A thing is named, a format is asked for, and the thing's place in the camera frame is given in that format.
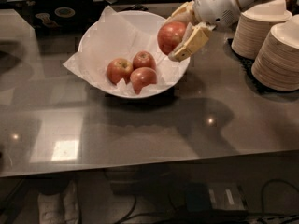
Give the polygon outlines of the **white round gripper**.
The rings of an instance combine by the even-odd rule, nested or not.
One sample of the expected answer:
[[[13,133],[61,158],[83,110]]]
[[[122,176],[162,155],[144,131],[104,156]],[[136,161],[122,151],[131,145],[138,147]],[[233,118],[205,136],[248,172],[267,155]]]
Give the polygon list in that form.
[[[215,25],[229,27],[239,20],[239,16],[238,0],[185,2],[165,21],[165,23],[179,21],[188,24],[182,41],[168,54],[168,58],[174,62],[186,60],[207,43]]]

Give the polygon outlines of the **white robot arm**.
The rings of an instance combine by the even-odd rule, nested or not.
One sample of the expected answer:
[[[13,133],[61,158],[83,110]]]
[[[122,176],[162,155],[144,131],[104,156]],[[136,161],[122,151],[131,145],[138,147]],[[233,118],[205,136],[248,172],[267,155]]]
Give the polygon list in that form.
[[[168,54],[171,61],[191,57],[208,41],[215,27],[229,27],[239,20],[246,8],[269,0],[192,0],[182,4],[166,20],[187,24],[183,40]]]

